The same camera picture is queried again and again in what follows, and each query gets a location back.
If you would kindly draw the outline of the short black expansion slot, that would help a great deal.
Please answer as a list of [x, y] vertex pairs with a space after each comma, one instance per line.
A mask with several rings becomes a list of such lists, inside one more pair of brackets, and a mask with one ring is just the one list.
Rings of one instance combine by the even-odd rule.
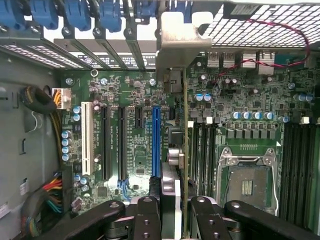
[[144, 110], [143, 107], [135, 108], [135, 127], [137, 129], [142, 129], [144, 127]]

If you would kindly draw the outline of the blue expansion slot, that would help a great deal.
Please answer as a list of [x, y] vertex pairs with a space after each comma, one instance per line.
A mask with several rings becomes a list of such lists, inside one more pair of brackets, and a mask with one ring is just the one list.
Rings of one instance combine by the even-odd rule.
[[161, 162], [161, 108], [154, 106], [152, 108], [152, 170], [153, 177], [160, 176], [160, 162]]

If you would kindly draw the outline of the white expansion slot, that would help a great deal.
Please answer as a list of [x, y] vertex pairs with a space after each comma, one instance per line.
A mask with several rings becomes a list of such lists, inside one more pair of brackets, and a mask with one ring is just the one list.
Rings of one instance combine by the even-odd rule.
[[93, 103], [81, 102], [81, 162], [82, 174], [94, 171], [94, 115]]

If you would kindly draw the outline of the green motherboard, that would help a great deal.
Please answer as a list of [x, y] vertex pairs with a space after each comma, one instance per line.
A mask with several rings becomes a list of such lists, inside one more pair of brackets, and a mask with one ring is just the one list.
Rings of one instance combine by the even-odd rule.
[[[278, 217], [311, 228], [320, 206], [320, 54], [293, 66], [298, 55], [274, 54], [276, 68], [244, 63], [231, 71], [238, 55], [200, 53], [186, 69], [190, 196], [202, 195], [202, 130], [207, 127], [205, 195], [208, 194], [210, 127], [215, 125], [214, 196], [222, 148], [254, 154], [274, 148], [278, 159]], [[174, 96], [155, 72], [68, 71], [61, 78], [71, 107], [62, 114], [62, 160], [72, 167], [75, 203], [82, 213], [104, 201], [129, 203], [150, 193], [152, 111], [160, 107], [160, 166], [182, 146], [182, 97]], [[81, 102], [93, 106], [93, 173], [82, 174]], [[110, 109], [111, 177], [102, 179], [101, 110]], [[127, 178], [119, 180], [118, 108], [126, 108]], [[144, 127], [135, 127], [135, 108], [143, 107]], [[194, 177], [194, 133], [199, 124], [198, 193]]]

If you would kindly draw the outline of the CPU socket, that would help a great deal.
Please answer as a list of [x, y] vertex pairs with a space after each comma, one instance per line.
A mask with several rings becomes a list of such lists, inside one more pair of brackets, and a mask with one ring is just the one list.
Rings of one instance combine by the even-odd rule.
[[[238, 200], [275, 215], [273, 194], [272, 147], [260, 153], [233, 153], [222, 148], [216, 168], [215, 200], [218, 205]], [[278, 198], [278, 157], [276, 155], [276, 193]]]

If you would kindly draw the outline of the silver socket locking lever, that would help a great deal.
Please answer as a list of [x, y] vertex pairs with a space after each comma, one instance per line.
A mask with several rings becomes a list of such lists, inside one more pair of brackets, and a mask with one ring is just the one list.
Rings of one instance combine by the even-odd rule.
[[274, 149], [272, 150], [272, 156], [273, 156], [273, 164], [272, 164], [271, 170], [272, 170], [273, 197], [275, 201], [274, 215], [277, 217], [279, 212], [279, 200], [277, 197], [277, 178], [275, 173], [275, 165], [277, 163], [277, 157]]

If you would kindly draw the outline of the black RAM slot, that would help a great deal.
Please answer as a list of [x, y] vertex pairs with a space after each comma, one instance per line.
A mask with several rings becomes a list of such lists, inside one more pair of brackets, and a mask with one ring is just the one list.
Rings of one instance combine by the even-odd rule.
[[196, 193], [198, 193], [199, 187], [199, 137], [200, 137], [200, 126], [198, 123], [195, 124], [194, 128], [194, 182]]
[[206, 193], [206, 171], [207, 171], [207, 142], [208, 142], [208, 128], [202, 126], [202, 195]]
[[215, 181], [215, 141], [216, 141], [216, 126], [210, 126], [209, 135], [209, 165], [208, 165], [208, 194], [214, 196], [214, 181]]

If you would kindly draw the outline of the black open PC case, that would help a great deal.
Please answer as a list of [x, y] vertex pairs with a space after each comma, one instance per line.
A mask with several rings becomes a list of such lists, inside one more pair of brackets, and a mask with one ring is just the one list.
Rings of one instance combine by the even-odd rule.
[[[121, 30], [113, 33], [101, 26], [102, 0], [86, 0], [87, 31], [69, 24], [65, 0], [53, 0], [55, 30], [33, 19], [30, 0], [17, 1], [26, 29], [0, 24], [0, 240], [54, 240], [55, 227], [93, 209], [72, 210], [73, 168], [62, 159], [62, 115], [71, 94], [62, 77], [96, 69], [155, 72], [160, 80], [159, 21], [171, 0], [156, 0], [149, 24], [136, 22], [135, 0], [119, 0]], [[199, 54], [239, 56], [227, 71], [246, 63], [274, 69], [271, 54], [299, 56], [293, 66], [320, 54], [320, 0], [189, 1], [191, 23], [211, 40]], [[311, 228], [289, 223], [320, 236], [320, 206], [314, 220]]]

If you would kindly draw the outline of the long black expansion slot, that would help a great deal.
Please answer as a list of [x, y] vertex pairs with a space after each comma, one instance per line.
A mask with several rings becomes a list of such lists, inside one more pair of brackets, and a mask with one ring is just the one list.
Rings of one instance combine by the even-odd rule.
[[127, 110], [118, 108], [118, 179], [127, 178]]
[[111, 113], [109, 106], [101, 109], [101, 170], [102, 179], [107, 181], [110, 179], [111, 172]]

